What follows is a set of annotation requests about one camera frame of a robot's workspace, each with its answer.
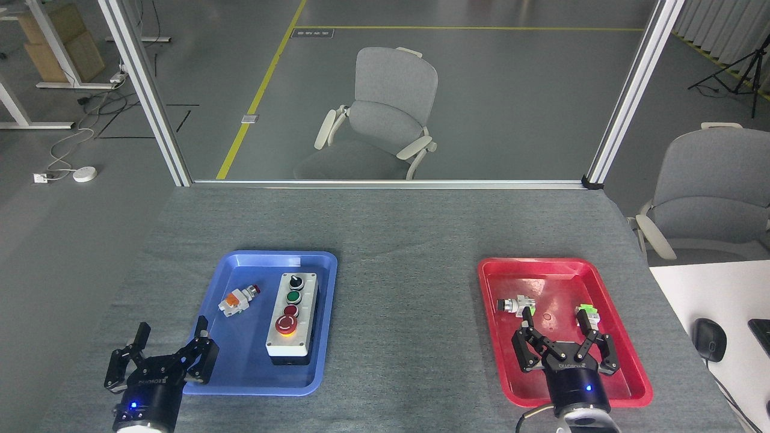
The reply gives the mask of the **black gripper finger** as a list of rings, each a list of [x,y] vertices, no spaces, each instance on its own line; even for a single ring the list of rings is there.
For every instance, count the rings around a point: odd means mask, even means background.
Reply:
[[[602,356],[602,360],[599,363],[599,372],[607,376],[618,372],[620,363],[614,346],[614,340],[610,334],[604,334],[599,331],[600,316],[597,310],[576,310],[576,318],[578,326],[585,336],[585,340],[577,351],[576,361],[586,361],[591,346],[596,343]]]
[[[524,373],[543,369],[541,361],[547,355],[556,357],[556,343],[534,328],[533,311],[533,307],[523,308],[522,325],[512,336],[516,359]]]
[[[198,316],[192,340],[179,350],[184,382],[208,384],[214,372],[220,349],[209,337],[208,325],[209,321],[205,316]]]
[[[151,326],[146,322],[141,322],[133,342],[127,343],[124,348],[112,351],[105,373],[105,389],[112,393],[121,393],[127,388],[126,368],[130,361],[134,362],[138,370],[145,369],[146,359],[143,356],[142,350],[146,347],[150,332]]]

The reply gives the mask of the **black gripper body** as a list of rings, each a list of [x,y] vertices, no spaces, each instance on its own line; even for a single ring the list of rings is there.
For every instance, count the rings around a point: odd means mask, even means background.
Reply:
[[[135,426],[173,430],[185,385],[184,363],[173,355],[148,357],[129,375],[127,389],[115,406],[113,430]]]
[[[594,357],[586,355],[583,360],[575,361],[574,356],[579,348],[577,343],[560,343],[558,347],[559,353],[567,356],[564,361],[551,354],[543,357],[544,374],[551,403],[555,406],[555,417],[581,408],[610,412],[607,393],[600,380],[599,364]]]

